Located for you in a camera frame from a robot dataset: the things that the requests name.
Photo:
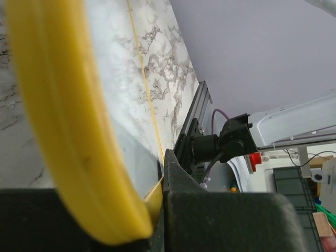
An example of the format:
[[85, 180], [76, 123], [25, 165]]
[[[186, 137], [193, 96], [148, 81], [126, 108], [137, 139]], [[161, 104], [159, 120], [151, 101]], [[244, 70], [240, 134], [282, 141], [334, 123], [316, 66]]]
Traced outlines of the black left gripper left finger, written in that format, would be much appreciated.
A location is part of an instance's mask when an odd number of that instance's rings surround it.
[[149, 239], [108, 246], [83, 231], [55, 189], [2, 189], [1, 251], [164, 251], [163, 226]]

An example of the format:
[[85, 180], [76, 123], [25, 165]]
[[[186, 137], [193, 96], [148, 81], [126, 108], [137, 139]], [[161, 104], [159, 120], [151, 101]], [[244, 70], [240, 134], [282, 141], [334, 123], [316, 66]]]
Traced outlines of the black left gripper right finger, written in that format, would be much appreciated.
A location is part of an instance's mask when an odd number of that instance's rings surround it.
[[298, 216], [286, 197], [209, 192], [166, 150], [163, 177], [166, 251], [306, 251]]

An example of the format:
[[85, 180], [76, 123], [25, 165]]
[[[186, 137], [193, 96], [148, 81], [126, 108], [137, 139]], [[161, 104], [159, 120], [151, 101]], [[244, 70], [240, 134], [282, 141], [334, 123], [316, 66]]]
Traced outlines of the yellow framed whiteboard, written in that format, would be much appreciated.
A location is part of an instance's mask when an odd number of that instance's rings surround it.
[[150, 238], [161, 184], [134, 189], [113, 134], [83, 1], [6, 1], [25, 108], [57, 192], [79, 226], [106, 245]]

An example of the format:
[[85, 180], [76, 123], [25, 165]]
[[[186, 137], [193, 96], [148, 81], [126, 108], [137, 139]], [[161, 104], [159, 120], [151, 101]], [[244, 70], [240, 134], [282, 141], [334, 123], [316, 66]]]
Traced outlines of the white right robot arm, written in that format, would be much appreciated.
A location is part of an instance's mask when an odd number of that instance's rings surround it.
[[258, 148], [335, 125], [335, 1], [194, 1], [192, 62]]

